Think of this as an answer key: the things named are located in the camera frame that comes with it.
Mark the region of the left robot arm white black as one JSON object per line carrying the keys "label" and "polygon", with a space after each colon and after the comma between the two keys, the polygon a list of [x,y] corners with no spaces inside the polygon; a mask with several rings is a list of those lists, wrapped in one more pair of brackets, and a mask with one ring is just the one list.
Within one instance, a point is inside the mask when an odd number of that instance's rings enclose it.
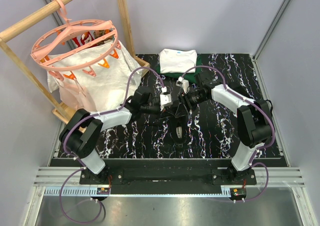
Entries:
{"label": "left robot arm white black", "polygon": [[170,95],[165,89],[159,96],[152,97],[148,87],[140,86],[116,109],[97,113],[89,113],[83,108],[77,110],[61,132],[59,141],[67,153],[73,153],[75,159],[91,171],[90,178],[95,183],[103,184],[108,179],[108,172],[95,149],[100,133],[126,125],[141,114],[159,114],[169,101]]}

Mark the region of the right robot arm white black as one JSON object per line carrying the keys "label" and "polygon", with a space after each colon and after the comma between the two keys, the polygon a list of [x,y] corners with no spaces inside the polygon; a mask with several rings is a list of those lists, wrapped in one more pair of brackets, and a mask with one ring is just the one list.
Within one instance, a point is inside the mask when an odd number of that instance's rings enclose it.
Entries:
{"label": "right robot arm white black", "polygon": [[275,128],[271,110],[266,100],[254,100],[235,91],[224,81],[210,78],[209,72],[202,71],[195,76],[195,88],[189,88],[189,81],[179,77],[176,85],[183,89],[174,110],[175,117],[190,114],[205,101],[215,101],[236,115],[237,135],[240,143],[227,171],[228,181],[239,184],[245,172],[252,166],[257,152],[271,146],[275,140]]}

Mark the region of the black canvas sneaker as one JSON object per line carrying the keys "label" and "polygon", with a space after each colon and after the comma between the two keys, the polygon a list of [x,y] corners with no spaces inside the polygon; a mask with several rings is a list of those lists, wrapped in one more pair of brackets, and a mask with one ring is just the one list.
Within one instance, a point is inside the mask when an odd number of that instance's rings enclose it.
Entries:
{"label": "black canvas sneaker", "polygon": [[180,118],[175,118],[174,102],[161,114],[161,117],[168,120],[167,122],[169,124],[172,140],[182,148],[182,145],[186,142],[187,122],[189,117],[186,115]]}

